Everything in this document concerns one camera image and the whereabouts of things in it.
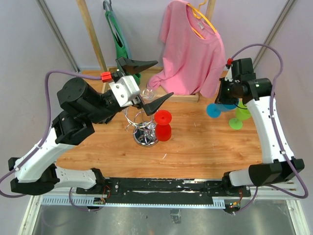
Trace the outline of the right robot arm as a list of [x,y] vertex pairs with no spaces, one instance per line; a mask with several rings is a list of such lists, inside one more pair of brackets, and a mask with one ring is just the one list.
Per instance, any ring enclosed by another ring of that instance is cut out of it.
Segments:
[[276,101],[271,98],[271,81],[256,78],[250,58],[229,59],[226,66],[229,71],[220,79],[215,103],[230,105],[238,99],[243,102],[257,129],[262,163],[225,173],[221,184],[223,193],[232,196],[241,186],[267,186],[291,180],[295,177],[293,171],[301,172],[305,164],[294,157],[284,136]]

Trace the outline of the clear wine glass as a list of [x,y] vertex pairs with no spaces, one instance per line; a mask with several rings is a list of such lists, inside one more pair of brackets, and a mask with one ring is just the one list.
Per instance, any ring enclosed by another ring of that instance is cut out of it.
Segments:
[[154,91],[153,89],[149,89],[149,88],[146,88],[142,91],[142,97],[145,99],[145,100],[154,100],[157,96],[157,92]]

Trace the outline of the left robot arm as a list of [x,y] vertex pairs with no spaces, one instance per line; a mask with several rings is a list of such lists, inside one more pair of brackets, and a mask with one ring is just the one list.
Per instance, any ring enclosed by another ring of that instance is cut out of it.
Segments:
[[41,140],[21,158],[8,160],[11,198],[42,195],[55,188],[76,188],[77,193],[100,194],[108,188],[101,170],[71,170],[58,167],[57,159],[94,133],[94,125],[109,123],[124,109],[133,106],[151,116],[170,97],[166,94],[145,103],[134,75],[156,64],[125,57],[116,60],[118,70],[90,76],[65,71],[70,75],[57,92],[62,111],[47,115]]

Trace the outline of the green wine glass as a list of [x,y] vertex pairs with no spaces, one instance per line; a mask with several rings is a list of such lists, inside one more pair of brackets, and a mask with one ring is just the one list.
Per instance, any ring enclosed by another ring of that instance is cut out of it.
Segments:
[[240,100],[235,109],[235,118],[229,120],[229,126],[234,130],[240,130],[243,127],[243,121],[250,117],[250,111],[247,109],[247,106],[243,104],[242,100]]

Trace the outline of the blue wine glass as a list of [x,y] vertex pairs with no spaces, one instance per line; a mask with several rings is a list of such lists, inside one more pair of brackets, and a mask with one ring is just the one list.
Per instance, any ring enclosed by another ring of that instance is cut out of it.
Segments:
[[229,112],[235,108],[235,105],[211,103],[207,106],[206,112],[211,118],[218,118],[222,112]]

